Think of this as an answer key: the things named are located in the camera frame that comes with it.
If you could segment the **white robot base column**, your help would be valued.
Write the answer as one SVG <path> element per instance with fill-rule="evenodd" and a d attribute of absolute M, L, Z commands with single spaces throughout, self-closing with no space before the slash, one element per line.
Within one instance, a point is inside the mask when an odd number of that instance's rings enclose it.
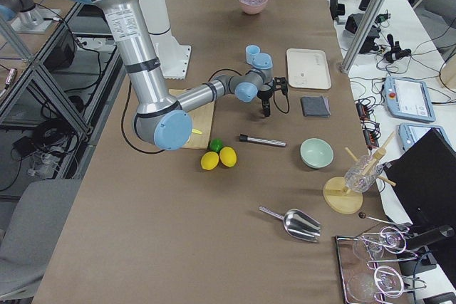
<path fill-rule="evenodd" d="M 139 0 L 140 8 L 166 79 L 186 78 L 192 47 L 182 45 L 172 34 L 165 0 Z"/>

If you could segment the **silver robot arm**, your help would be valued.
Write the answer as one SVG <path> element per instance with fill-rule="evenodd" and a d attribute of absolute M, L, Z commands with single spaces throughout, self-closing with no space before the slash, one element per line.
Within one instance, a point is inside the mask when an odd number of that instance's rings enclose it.
<path fill-rule="evenodd" d="M 133 84 L 139 105 L 133 119 L 136 135 L 162 150 L 181 148 L 192 134 L 191 110 L 234 94 L 250 102 L 271 85 L 272 60 L 260 53 L 241 76 L 217 76 L 178 96 L 169 93 L 148 32 L 140 0 L 72 0 L 101 9 Z"/>

